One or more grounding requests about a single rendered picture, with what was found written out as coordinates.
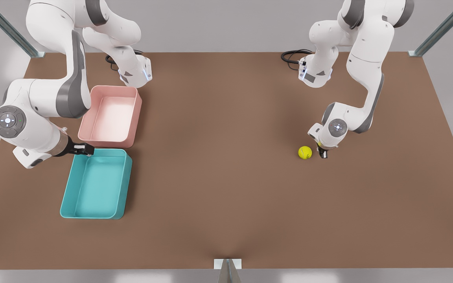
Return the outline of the teal plastic tray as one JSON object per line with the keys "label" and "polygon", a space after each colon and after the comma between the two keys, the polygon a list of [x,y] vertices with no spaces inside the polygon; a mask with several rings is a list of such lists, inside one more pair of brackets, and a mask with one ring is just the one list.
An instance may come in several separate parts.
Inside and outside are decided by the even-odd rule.
{"label": "teal plastic tray", "polygon": [[69,219],[119,220],[124,215],[133,160],[122,149],[74,157],[60,214]]}

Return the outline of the pink plastic tray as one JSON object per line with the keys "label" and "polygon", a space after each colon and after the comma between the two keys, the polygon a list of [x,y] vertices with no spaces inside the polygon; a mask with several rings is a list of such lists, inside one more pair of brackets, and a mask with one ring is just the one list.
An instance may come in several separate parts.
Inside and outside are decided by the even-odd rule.
{"label": "pink plastic tray", "polygon": [[132,147],[142,105],[137,89],[98,85],[92,88],[90,100],[78,138],[94,147]]}

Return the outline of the silver frame post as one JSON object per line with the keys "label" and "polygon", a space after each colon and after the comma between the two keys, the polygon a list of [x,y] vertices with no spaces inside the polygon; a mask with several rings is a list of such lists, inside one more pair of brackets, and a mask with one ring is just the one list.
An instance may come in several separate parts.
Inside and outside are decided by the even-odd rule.
{"label": "silver frame post", "polygon": [[37,51],[10,22],[0,13],[0,29],[11,38],[31,58],[43,58],[45,52]]}
{"label": "silver frame post", "polygon": [[415,49],[408,51],[410,57],[422,57],[453,27],[453,11],[448,17]]}
{"label": "silver frame post", "polygon": [[241,259],[214,259],[214,269],[220,270],[218,283],[241,283]]}

